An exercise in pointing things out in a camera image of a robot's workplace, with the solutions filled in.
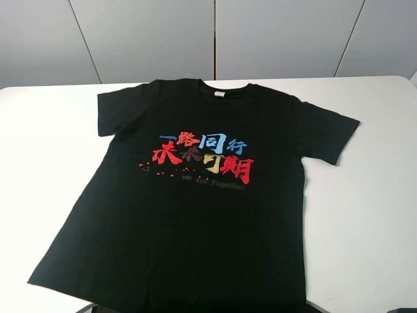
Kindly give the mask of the black robot base panel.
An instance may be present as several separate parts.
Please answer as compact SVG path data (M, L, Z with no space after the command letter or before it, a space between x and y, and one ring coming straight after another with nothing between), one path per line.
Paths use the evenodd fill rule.
M114 313L114 312L115 312L114 310L108 307L105 307L102 305L96 305L96 304L89 305L84 311L84 313Z

